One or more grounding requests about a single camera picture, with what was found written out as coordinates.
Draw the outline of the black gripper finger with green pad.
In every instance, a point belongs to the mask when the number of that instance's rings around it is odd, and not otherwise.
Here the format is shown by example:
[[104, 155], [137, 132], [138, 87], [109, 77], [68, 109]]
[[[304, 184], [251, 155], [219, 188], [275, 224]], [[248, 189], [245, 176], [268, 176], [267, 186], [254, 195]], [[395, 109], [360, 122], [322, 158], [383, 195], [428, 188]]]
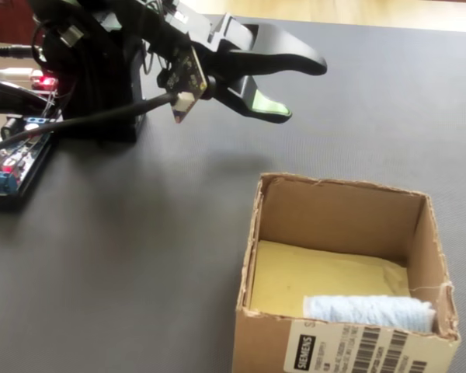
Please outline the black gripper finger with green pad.
[[206, 72], [215, 80], [212, 96], [243, 117], [275, 124], [292, 118], [292, 112], [286, 105], [270, 99], [259, 90], [253, 78], [258, 72], [250, 72], [247, 64], [227, 56], [211, 61]]

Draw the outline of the black gripper finger curved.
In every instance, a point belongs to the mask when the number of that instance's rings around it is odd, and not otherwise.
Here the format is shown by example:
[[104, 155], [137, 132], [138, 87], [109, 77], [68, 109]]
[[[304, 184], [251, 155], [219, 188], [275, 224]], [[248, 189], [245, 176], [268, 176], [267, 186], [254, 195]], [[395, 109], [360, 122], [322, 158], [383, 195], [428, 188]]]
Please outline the black gripper finger curved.
[[217, 77], [272, 75], [281, 71], [324, 75], [328, 69], [316, 49], [272, 23], [241, 23], [226, 14], [210, 38], [216, 50], [207, 58], [207, 71]]

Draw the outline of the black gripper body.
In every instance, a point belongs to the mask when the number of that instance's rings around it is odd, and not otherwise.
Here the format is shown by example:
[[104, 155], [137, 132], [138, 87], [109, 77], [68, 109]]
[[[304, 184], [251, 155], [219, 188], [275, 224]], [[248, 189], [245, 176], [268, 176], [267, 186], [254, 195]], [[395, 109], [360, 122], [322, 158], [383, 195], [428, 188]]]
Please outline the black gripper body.
[[122, 27], [149, 43], [162, 70], [170, 71], [193, 47], [205, 75], [222, 76], [224, 20], [212, 23], [181, 2], [123, 2]]

